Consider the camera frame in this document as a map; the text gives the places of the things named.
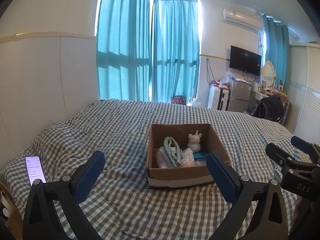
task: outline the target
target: refrigerator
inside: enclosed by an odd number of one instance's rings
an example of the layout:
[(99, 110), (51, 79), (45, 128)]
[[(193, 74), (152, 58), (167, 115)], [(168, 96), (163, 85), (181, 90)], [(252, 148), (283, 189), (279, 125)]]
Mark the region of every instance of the refrigerator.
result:
[(248, 108), (252, 85), (232, 80), (229, 91), (228, 111), (241, 112)]

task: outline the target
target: wall-mounted tv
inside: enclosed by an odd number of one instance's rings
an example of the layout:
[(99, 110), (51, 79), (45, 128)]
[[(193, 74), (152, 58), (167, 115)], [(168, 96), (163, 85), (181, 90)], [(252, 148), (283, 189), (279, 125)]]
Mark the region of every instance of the wall-mounted tv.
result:
[(251, 51), (231, 46), (229, 67), (260, 76), (261, 56)]

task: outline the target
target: blue textured pad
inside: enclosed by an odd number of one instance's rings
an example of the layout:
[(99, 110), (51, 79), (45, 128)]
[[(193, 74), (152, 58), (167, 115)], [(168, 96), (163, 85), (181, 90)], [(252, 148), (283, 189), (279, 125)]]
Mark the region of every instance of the blue textured pad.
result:
[(238, 200), (241, 189), (241, 183), (237, 179), (239, 175), (231, 166), (226, 165), (217, 153), (207, 155), (207, 168), (224, 200), (234, 205)]
[(298, 148), (299, 150), (303, 151), (306, 154), (312, 153), (312, 145), (297, 136), (293, 136), (291, 138), (291, 145)]
[(104, 168), (106, 160), (103, 152), (99, 152), (75, 184), (74, 200), (77, 204), (85, 201)]

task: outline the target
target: white bear figurine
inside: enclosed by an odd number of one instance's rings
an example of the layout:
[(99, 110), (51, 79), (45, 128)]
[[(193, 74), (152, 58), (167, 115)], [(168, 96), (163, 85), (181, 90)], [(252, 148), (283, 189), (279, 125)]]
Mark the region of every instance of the white bear figurine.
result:
[(193, 152), (198, 152), (200, 151), (200, 138), (202, 137), (202, 133), (198, 134), (198, 130), (196, 130), (196, 134), (192, 135), (191, 133), (189, 134), (189, 143), (187, 144), (187, 147), (191, 149)]

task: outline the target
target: black jacket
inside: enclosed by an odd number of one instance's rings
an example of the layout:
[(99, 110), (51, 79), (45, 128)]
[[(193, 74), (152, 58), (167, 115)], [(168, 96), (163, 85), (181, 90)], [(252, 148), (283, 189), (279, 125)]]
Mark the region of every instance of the black jacket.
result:
[(263, 98), (258, 101), (252, 111), (252, 116), (278, 122), (284, 113), (282, 101), (278, 95)]

